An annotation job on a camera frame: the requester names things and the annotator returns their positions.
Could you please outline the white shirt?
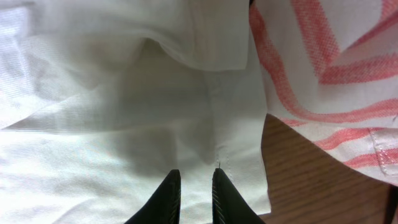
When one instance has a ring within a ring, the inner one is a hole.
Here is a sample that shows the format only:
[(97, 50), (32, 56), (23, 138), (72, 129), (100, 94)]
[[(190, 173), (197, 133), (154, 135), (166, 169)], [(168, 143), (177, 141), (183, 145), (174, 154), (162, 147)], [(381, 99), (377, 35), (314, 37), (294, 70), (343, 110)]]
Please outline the white shirt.
[(1, 2), (1, 222), (124, 223), (172, 169), (211, 222), (221, 167), (269, 213), (248, 1)]

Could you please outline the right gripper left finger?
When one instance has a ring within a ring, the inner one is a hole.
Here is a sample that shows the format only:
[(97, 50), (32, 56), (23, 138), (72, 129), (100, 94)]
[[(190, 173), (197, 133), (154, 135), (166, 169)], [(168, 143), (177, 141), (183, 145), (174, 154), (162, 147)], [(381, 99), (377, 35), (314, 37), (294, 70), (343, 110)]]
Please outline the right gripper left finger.
[(124, 224), (179, 224), (181, 176), (171, 170), (145, 205)]

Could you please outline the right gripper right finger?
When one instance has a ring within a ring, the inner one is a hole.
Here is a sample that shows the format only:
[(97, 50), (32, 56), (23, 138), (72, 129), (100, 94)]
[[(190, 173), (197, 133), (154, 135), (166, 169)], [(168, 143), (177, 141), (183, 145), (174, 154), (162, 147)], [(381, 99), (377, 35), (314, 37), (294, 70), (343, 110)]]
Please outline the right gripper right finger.
[(265, 224), (220, 168), (212, 178), (212, 215), (213, 224)]

